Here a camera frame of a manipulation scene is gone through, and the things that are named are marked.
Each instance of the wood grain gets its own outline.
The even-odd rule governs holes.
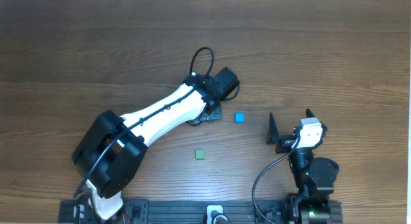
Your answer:
[[[288,133],[310,107],[329,127],[315,153],[340,165],[331,197],[345,222],[405,222],[410,0],[0,2],[0,221],[55,222],[80,182],[71,152],[94,118],[169,95],[210,46],[213,72],[229,66],[239,96],[221,121],[155,142],[126,197],[250,200],[278,157],[265,144],[269,112]],[[199,55],[196,71],[208,61]],[[257,197],[294,190],[282,162]]]

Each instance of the wooden table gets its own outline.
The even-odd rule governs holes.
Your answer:
[[[221,121],[155,142],[125,197],[250,200],[279,157],[265,144],[269,112],[287,134],[310,107],[329,128],[315,153],[340,165],[331,197],[345,222],[405,222],[410,0],[0,2],[0,221],[55,222],[95,117],[169,95],[210,46],[213,73],[229,66],[239,96]],[[208,63],[203,53],[195,71]],[[293,192],[285,161],[257,188],[266,199]]]

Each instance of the green block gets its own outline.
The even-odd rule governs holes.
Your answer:
[[[204,160],[206,158],[206,151],[204,150],[196,150],[195,151],[195,159],[196,160]]]

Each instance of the white arm segment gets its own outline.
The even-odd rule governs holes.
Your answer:
[[[140,118],[146,117],[163,106],[183,97],[191,89],[193,89],[192,86],[187,86],[183,83],[175,92],[173,92],[173,94],[158,101],[157,103],[140,111],[122,115],[121,117],[124,119],[124,125],[126,127],[132,126],[134,123],[138,122]],[[131,130],[132,133],[136,137],[140,135],[143,136],[144,143],[147,146],[150,146],[155,140],[177,125],[197,118],[206,106],[206,103],[201,99],[201,97],[201,94],[195,90],[186,99],[183,99],[180,103],[171,106],[169,110],[164,110],[145,121],[143,125],[133,128]]]
[[[121,117],[124,119],[123,124],[126,127],[132,126],[134,123],[138,122],[140,118],[146,117],[163,106],[183,97],[191,89],[193,89],[193,87],[187,86],[185,83],[180,85],[180,87],[173,92],[173,94],[158,101],[157,103],[140,111],[122,115]],[[145,121],[142,126],[139,125],[131,131],[136,137],[140,135],[143,136],[144,143],[149,146],[177,125],[197,118],[206,106],[206,103],[201,99],[201,97],[202,96],[200,93],[195,90],[180,103],[176,103],[171,106],[169,110],[164,110],[163,112],[158,113]],[[124,144],[121,141],[118,141],[118,144],[121,147],[124,147]],[[96,193],[95,186],[89,180],[87,181],[87,185],[93,190],[91,199],[93,199],[94,202],[94,209],[103,220],[108,220],[123,206],[121,191],[111,198],[100,198]]]

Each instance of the wooden surface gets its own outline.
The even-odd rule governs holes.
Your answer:
[[[405,222],[410,0],[0,2],[0,221],[56,221],[81,179],[71,153],[95,117],[169,95],[210,46],[213,73],[229,66],[239,96],[222,121],[155,142],[126,197],[250,200],[278,158],[265,144],[269,112],[286,134],[310,107],[329,128],[315,153],[340,165],[331,197],[345,222]],[[257,196],[294,191],[282,162]]]

